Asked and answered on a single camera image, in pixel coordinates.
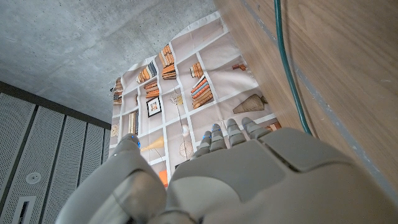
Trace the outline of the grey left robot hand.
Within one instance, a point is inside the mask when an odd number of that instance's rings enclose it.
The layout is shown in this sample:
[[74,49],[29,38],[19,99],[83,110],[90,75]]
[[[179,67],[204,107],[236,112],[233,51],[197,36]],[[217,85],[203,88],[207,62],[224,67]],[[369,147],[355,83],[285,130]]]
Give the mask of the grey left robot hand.
[[292,128],[250,118],[205,132],[164,185],[125,135],[57,223],[396,223],[397,204],[354,160]]

